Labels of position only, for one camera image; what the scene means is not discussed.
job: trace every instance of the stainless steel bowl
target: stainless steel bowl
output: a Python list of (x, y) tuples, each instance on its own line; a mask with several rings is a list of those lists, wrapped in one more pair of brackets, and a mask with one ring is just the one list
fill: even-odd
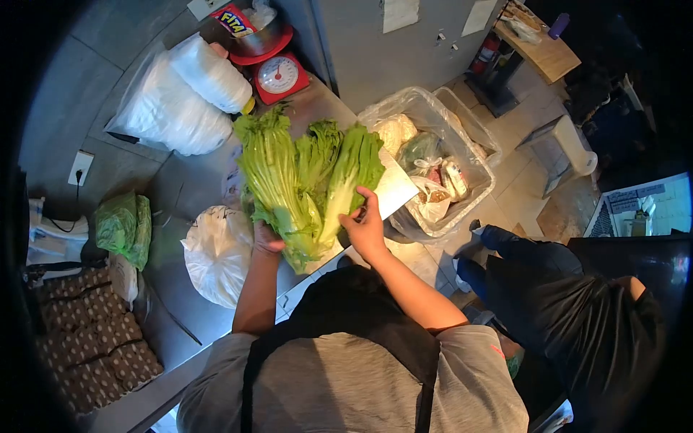
[(274, 17), (270, 23), (243, 37), (231, 36), (229, 52), (242, 57), (256, 57), (269, 53), (281, 39), (281, 20)]

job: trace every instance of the gray t-shirt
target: gray t-shirt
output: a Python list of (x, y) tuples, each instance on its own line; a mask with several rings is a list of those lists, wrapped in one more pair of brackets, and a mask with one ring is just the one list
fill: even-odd
[[(441, 356), (431, 432), (526, 432), (495, 331), (465, 325), (438, 334)], [(227, 335), (185, 391), (181, 432), (237, 432), (240, 391), (256, 337)], [(414, 431), (421, 385), (387, 350), (345, 333), (292, 340), (263, 364), (253, 387), (257, 432)]]

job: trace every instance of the jeans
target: jeans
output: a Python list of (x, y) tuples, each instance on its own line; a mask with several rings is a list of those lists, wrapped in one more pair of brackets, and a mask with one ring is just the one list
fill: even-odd
[[(481, 242), (486, 248), (497, 251), (503, 260), (564, 274), (583, 274), (580, 260), (565, 245), (559, 243), (534, 242), (492, 225), (484, 228)], [(469, 283), (474, 293), (486, 303), (486, 270), (479, 263), (460, 257), (457, 275)]]

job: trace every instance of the white stool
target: white stool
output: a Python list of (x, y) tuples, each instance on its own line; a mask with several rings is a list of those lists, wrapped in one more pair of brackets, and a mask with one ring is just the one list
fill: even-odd
[[(542, 198), (572, 179), (591, 175), (597, 167), (597, 154), (585, 150), (567, 114), (536, 128), (515, 150), (525, 146), (537, 146), (536, 154), (549, 172)], [(538, 147), (544, 147), (544, 152), (539, 151)], [(562, 154), (552, 151), (556, 148), (560, 148)]]

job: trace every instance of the kitchen scale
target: kitchen scale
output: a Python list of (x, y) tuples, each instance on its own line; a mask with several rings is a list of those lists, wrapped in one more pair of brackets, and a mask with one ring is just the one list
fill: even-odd
[(253, 83), (266, 105), (274, 104), (310, 84), (306, 70), (296, 57), (289, 50), (282, 51), (293, 35), (293, 27), (287, 25), (277, 46), (269, 53), (257, 57), (229, 54), (233, 63), (252, 66)]

